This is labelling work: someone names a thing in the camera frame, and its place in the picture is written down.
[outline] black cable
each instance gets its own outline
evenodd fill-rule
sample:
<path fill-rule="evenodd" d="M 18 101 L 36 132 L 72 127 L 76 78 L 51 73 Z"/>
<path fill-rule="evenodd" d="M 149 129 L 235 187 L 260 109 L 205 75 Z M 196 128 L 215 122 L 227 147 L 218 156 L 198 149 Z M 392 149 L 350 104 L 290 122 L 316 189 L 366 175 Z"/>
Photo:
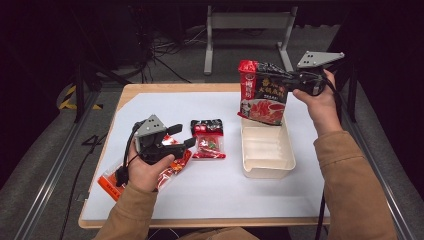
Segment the black cable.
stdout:
<path fill-rule="evenodd" d="M 153 76 L 152 76 L 152 70 L 150 69 L 149 64 L 146 64 L 147 68 L 149 69 L 149 75 L 150 75 L 150 83 L 153 83 Z"/>
<path fill-rule="evenodd" d="M 90 48 L 93 51 L 94 55 L 96 56 L 97 60 L 100 62 L 100 64 L 102 64 L 103 66 L 105 66 L 105 64 L 103 63 L 102 59 L 100 58 L 99 54 L 97 53 L 96 48 L 94 47 L 93 43 L 90 41 L 90 38 L 88 37 L 86 31 L 84 30 L 81 22 L 79 21 L 79 19 L 78 19 L 77 15 L 75 14 L 74 10 L 72 9 L 72 7 L 70 7 L 70 11 L 71 11 L 72 17 L 74 18 L 74 20 L 77 23 L 79 29 L 81 30 L 82 35 L 85 37 L 85 40 L 90 45 Z"/>
<path fill-rule="evenodd" d="M 122 75 L 118 75 L 119 77 L 121 77 L 121 78 L 124 78 L 124 79 L 129 79 L 129 78 L 131 78 L 131 77 L 134 77 L 134 76 L 136 76 L 139 72 L 141 72 L 141 70 L 142 70 L 142 66 L 140 66 L 140 67 L 138 67 L 137 69 L 135 69 L 134 71 L 131 71 L 131 72 L 129 72 L 129 73 L 124 73 L 124 74 L 122 74 Z M 101 80 L 103 80 L 103 81 L 114 81 L 114 79 L 112 79 L 112 78 L 110 78 L 110 77 L 108 77 L 108 76 L 105 76 L 105 77 L 103 77 L 103 76 L 98 76 Z"/>
<path fill-rule="evenodd" d="M 133 140 L 133 138 L 134 138 L 134 134 L 135 134 L 135 132 L 137 132 L 137 130 L 141 127 L 141 125 L 143 125 L 143 123 L 144 123 L 145 121 L 146 121 L 146 120 L 143 120 L 143 121 L 141 121 L 141 122 L 136 122 L 136 123 L 134 123 L 134 126 L 133 126 L 133 128 L 132 128 L 132 130 L 131 130 L 131 134 L 130 134 L 130 136 L 128 137 L 127 146 L 125 147 L 124 161 L 123 161 L 123 163 L 122 163 L 123 173 L 125 174 L 125 178 L 126 178 L 126 179 L 121 179 L 121 180 L 123 180 L 123 182 L 120 182 L 120 180 L 119 180 L 118 182 L 120 182 L 120 183 L 117 183 L 117 184 L 122 184 L 122 183 L 127 184 L 127 182 L 126 182 L 126 181 L 128 181 L 128 179 L 127 179 L 127 177 L 128 177 L 128 165 L 129 165 L 129 163 L 130 163 L 132 160 L 134 160 L 134 158 L 135 158 L 136 156 L 138 156 L 138 155 L 136 155 L 136 156 L 135 156 L 135 157 L 133 157 L 130 161 L 128 161 L 128 153 L 129 153 L 129 150 L 130 150 L 131 142 L 132 142 L 132 140 Z"/>
<path fill-rule="evenodd" d="M 183 77 L 181 77 L 178 73 L 176 73 L 174 70 L 172 70 L 172 68 L 170 68 L 168 65 L 166 65 L 164 62 L 162 62 L 159 58 L 157 58 L 157 57 L 155 57 L 155 56 L 153 56 L 153 58 L 155 59 L 155 60 L 157 60 L 158 62 L 160 62 L 160 63 L 162 63 L 166 68 L 168 68 L 171 72 L 173 72 L 177 77 L 179 77 L 181 80 L 183 80 L 183 81 L 186 81 L 186 82 L 188 82 L 188 83 L 192 83 L 192 82 L 190 82 L 189 80 L 187 80 L 187 79 L 185 79 L 185 78 L 183 78 Z"/>
<path fill-rule="evenodd" d="M 134 157 L 132 157 L 129 161 L 128 161 L 128 166 L 131 164 L 131 162 L 136 158 L 136 157 L 138 157 L 138 156 L 140 156 L 140 154 L 139 153 L 137 153 L 137 155 L 135 155 Z"/>
<path fill-rule="evenodd" d="M 141 77 L 141 83 L 147 83 L 147 77 L 146 77 L 146 74 L 144 74 L 144 67 L 145 67 L 145 66 L 143 66 L 143 68 L 142 68 L 142 70 L 141 70 L 141 74 L 140 74 L 140 77 Z"/>
<path fill-rule="evenodd" d="M 174 54 L 177 54 L 178 52 L 180 52 L 181 50 L 183 50 L 187 47 L 194 46 L 195 44 L 197 44 L 199 42 L 199 40 L 196 40 L 196 39 L 200 38 L 202 35 L 204 35 L 206 33 L 205 30 L 206 30 L 206 28 L 204 28 L 202 31 L 200 31 L 196 35 L 194 35 L 194 37 L 183 40 L 182 45 L 176 44 L 175 42 L 162 43 L 162 46 L 166 46 L 166 49 L 164 51 L 157 50 L 157 48 L 159 48 L 161 46 L 160 45 L 157 46 L 157 44 L 155 44 L 155 42 L 153 42 L 153 47 L 151 48 L 151 50 L 154 52 L 153 55 L 156 56 L 156 57 L 162 57 L 165 54 L 174 55 Z"/>
<path fill-rule="evenodd" d="M 319 240 L 321 236 L 322 222 L 324 221 L 324 210 L 325 210 L 325 197 L 324 197 L 324 191 L 323 191 L 322 198 L 321 198 L 321 206 L 319 209 L 317 231 L 315 233 L 315 240 Z"/>
<path fill-rule="evenodd" d="M 128 80 L 120 77 L 119 75 L 117 75 L 117 74 L 115 74 L 115 73 L 113 73 L 111 71 L 108 71 L 108 70 L 104 69 L 103 67 L 101 67 L 101 66 L 99 66 L 99 65 L 97 65 L 97 64 L 95 64 L 93 62 L 85 61 L 85 64 L 86 64 L 86 66 L 89 66 L 89 67 L 97 70 L 98 72 L 103 73 L 104 75 L 108 76 L 109 78 L 117 81 L 118 83 L 120 83 L 120 84 L 122 84 L 124 86 L 127 85 L 127 84 L 131 84 L 130 81 L 128 81 Z"/>
<path fill-rule="evenodd" d="M 75 186 L 77 184 L 77 180 L 78 180 L 79 174 L 81 172 L 82 166 L 84 165 L 84 163 L 87 160 L 88 156 L 93 152 L 94 148 L 96 148 L 97 144 L 99 144 L 106 136 L 107 136 L 107 134 L 103 135 L 95 143 L 93 143 L 93 145 L 90 148 L 90 151 L 88 151 L 88 153 L 85 155 L 84 159 L 82 160 L 82 162 L 81 162 L 81 164 L 80 164 L 80 166 L 78 168 L 78 171 L 77 171 L 77 173 L 75 175 L 75 178 L 74 178 L 74 182 L 72 184 L 71 194 L 69 196 L 68 206 L 66 208 L 65 218 L 63 220 L 62 230 L 60 232 L 60 238 L 59 239 L 63 239 L 63 235 L 65 234 L 66 223 L 68 222 L 69 211 L 71 210 L 72 197 L 74 195 Z"/>
<path fill-rule="evenodd" d="M 333 91 L 334 102 L 336 103 L 337 117 L 339 118 L 339 121 L 341 121 L 342 120 L 342 112 L 341 112 L 342 96 L 340 95 L 339 91 L 337 91 L 336 87 L 328 78 L 324 77 L 324 80 L 326 81 L 326 84 Z"/>

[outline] plastic container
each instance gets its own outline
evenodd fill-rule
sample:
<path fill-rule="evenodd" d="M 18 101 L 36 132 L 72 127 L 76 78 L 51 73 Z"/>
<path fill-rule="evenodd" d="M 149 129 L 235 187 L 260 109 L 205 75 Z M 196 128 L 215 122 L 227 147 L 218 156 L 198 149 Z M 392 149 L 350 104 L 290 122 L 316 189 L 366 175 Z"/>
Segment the plastic container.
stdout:
<path fill-rule="evenodd" d="M 243 172 L 249 178 L 283 178 L 296 166 L 287 124 L 270 126 L 242 118 Z"/>

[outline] red bag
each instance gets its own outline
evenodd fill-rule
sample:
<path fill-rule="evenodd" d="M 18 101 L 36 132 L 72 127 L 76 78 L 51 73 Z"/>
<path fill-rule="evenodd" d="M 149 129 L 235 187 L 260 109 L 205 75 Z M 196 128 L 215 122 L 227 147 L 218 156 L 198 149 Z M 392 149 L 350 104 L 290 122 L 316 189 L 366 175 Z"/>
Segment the red bag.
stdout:
<path fill-rule="evenodd" d="M 270 125 L 281 125 L 288 91 L 277 77 L 271 75 L 280 74 L 283 70 L 270 63 L 251 60 L 240 61 L 238 70 L 241 85 L 238 115 Z"/>
<path fill-rule="evenodd" d="M 224 127 L 221 119 L 192 120 L 191 133 L 196 137 L 197 151 L 192 158 L 226 157 L 224 153 Z"/>

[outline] finger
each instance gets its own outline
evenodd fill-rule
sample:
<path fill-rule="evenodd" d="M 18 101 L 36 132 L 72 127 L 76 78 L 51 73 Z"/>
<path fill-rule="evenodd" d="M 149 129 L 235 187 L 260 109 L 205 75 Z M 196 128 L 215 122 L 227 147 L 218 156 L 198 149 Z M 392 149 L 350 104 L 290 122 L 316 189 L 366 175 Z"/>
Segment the finger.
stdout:
<path fill-rule="evenodd" d="M 169 154 L 168 156 L 162 158 L 157 163 L 152 165 L 152 167 L 157 171 L 159 174 L 162 172 L 165 168 L 169 167 L 169 165 L 175 160 L 175 156 L 172 154 Z"/>
<path fill-rule="evenodd" d="M 293 90 L 293 95 L 299 99 L 300 101 L 306 103 L 308 101 L 308 98 L 310 97 L 309 94 L 307 94 L 304 91 L 301 91 L 299 89 Z"/>
<path fill-rule="evenodd" d="M 330 80 L 333 85 L 336 84 L 336 79 L 334 78 L 334 74 L 332 72 L 324 69 L 324 73 L 327 75 L 328 80 Z"/>

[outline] brown sleeve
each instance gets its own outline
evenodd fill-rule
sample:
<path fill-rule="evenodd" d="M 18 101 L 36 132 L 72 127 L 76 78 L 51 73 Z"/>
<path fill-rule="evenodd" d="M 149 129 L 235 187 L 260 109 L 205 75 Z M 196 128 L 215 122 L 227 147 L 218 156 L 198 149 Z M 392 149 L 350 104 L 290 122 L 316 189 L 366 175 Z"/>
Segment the brown sleeve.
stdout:
<path fill-rule="evenodd" d="M 95 239 L 146 239 L 156 197 L 129 182 Z"/>
<path fill-rule="evenodd" d="M 350 134 L 328 133 L 314 145 L 330 211 L 328 239 L 397 239 L 380 182 Z"/>
<path fill-rule="evenodd" d="M 248 231 L 241 227 L 229 227 L 221 229 L 200 229 L 196 232 L 189 233 L 178 240 L 259 240 Z"/>

